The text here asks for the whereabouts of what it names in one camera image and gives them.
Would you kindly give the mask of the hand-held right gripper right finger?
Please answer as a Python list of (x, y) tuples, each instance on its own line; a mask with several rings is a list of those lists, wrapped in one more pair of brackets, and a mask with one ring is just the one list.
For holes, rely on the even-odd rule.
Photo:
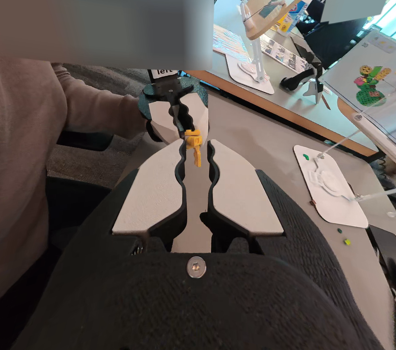
[(207, 211), (200, 219), (212, 233), (212, 252), (225, 253), (235, 238), (254, 247), (258, 238), (278, 238), (284, 228), (258, 171), (244, 157), (213, 139), (207, 144)]

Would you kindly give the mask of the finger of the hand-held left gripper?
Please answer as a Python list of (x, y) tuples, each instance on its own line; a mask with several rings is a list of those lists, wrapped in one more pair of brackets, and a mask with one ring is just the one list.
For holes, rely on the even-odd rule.
[(192, 119), (194, 130), (198, 130), (202, 139), (209, 133), (209, 110), (199, 94), (187, 94), (182, 97), (182, 105), (187, 107), (187, 115)]
[(168, 101), (149, 103), (151, 127), (153, 132), (165, 144), (185, 139), (184, 128), (179, 119), (180, 105), (171, 105)]

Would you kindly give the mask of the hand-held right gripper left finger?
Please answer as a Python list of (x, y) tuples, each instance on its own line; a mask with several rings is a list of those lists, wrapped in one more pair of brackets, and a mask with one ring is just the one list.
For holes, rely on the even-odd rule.
[(136, 170), (112, 227), (112, 235), (160, 238), (171, 252), (187, 224), (186, 143), (178, 139), (153, 154)]

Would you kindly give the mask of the yellow brick assembly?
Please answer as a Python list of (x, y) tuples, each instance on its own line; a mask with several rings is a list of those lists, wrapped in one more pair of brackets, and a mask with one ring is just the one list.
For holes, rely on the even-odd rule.
[(185, 131), (186, 150), (193, 149), (194, 164), (196, 167), (201, 167), (201, 146), (202, 136), (200, 130), (188, 129)]

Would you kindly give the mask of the person's left forearm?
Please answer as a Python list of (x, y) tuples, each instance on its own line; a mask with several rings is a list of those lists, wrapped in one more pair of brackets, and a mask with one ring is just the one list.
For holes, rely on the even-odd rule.
[(102, 132), (132, 139), (146, 132), (147, 120), (138, 108), (138, 98), (98, 90), (75, 79), (61, 63), (51, 63), (67, 102), (64, 130)]

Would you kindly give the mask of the grey desk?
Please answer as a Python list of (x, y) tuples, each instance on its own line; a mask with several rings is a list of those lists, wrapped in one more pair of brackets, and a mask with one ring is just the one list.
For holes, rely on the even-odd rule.
[[(263, 170), (299, 204), (320, 229), (338, 258), (354, 300), (373, 333), (385, 349), (395, 349), (393, 297), (366, 231), (327, 223), (310, 204), (310, 194), (293, 147), (301, 145), (323, 150), (322, 143), (211, 90), (208, 95), (208, 139), (218, 140), (243, 156), (256, 169)], [(143, 136), (116, 185), (162, 147), (163, 144), (153, 142), (148, 135)], [(199, 214), (207, 209), (207, 194), (211, 184), (207, 149), (205, 146), (202, 151), (201, 168), (195, 167), (190, 152), (185, 164), (184, 180), (188, 222), (185, 230), (174, 240), (172, 251), (206, 253), (211, 250), (211, 232), (201, 222)], [(337, 149), (329, 154), (355, 192), (366, 194), (382, 190), (379, 180), (365, 161)], [(361, 206), (370, 225), (395, 234), (395, 217), (388, 215), (389, 212), (395, 213), (395, 209), (387, 197), (378, 201), (365, 201)], [(341, 228), (343, 233), (338, 233), (337, 228)], [(343, 243), (345, 238), (351, 241), (350, 246)]]

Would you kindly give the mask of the striped colourful sheet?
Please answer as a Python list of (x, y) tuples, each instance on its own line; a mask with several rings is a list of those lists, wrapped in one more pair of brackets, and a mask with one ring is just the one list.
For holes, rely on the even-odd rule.
[(230, 55), (239, 61), (251, 62), (242, 38), (216, 24), (213, 25), (212, 49), (223, 55)]

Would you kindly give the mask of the grey table with wood edge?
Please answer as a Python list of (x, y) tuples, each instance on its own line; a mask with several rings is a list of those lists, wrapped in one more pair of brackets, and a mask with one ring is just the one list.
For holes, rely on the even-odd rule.
[[(245, 35), (240, 14), (240, 0), (217, 0), (214, 5), (214, 24), (239, 35), (250, 57), (253, 57), (251, 41)], [(315, 138), (336, 143), (356, 131), (354, 124), (343, 114), (346, 113), (346, 108), (339, 109), (339, 100), (335, 94), (324, 92), (327, 103), (320, 100), (315, 104), (313, 95), (303, 95), (308, 89), (305, 84), (294, 92), (288, 92), (280, 87), (281, 80), (292, 76), (293, 71), (266, 54), (263, 54), (263, 66), (270, 76), (274, 94), (266, 94), (235, 82), (229, 75), (225, 56), (215, 51), (212, 53), (211, 70), (189, 70), (187, 73), (306, 129)]]

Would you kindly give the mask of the printed photo sheet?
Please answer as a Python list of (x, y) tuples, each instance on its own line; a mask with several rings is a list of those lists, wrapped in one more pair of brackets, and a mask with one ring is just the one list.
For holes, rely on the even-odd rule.
[(267, 35), (260, 36), (261, 51), (296, 74), (306, 70), (307, 61)]

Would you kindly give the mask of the black and grey idle device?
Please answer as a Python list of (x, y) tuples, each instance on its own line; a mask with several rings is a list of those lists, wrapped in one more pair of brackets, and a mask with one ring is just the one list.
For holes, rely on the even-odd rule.
[(300, 57), (306, 61), (305, 69), (293, 77), (283, 78), (280, 86), (288, 91), (295, 91), (300, 85), (308, 83), (308, 90), (303, 96), (315, 96), (316, 104), (323, 100), (326, 108), (330, 110), (331, 108), (323, 95), (324, 85), (320, 81), (324, 73), (322, 61), (313, 52), (296, 44), (294, 40), (292, 42)]

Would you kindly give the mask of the blue white yellow carton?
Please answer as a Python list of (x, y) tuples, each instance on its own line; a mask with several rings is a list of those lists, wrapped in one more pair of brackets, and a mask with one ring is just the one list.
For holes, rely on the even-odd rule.
[(295, 4), (294, 7), (290, 9), (289, 12), (279, 21), (280, 23), (277, 28), (277, 33), (282, 36), (288, 36), (311, 2), (312, 0), (301, 0)]

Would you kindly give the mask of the black flat panel on stand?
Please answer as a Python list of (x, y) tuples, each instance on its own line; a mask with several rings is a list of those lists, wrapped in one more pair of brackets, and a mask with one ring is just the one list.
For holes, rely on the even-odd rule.
[(367, 18), (329, 24), (328, 21), (321, 20), (324, 6), (319, 0), (312, 0), (307, 12), (314, 22), (300, 20), (296, 28), (327, 70), (349, 51), (350, 42), (366, 24)]

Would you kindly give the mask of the brick instruction booklet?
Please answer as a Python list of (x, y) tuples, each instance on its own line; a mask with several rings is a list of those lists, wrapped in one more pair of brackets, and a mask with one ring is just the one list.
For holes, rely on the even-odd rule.
[(371, 30), (320, 80), (395, 142), (395, 39), (377, 29)]

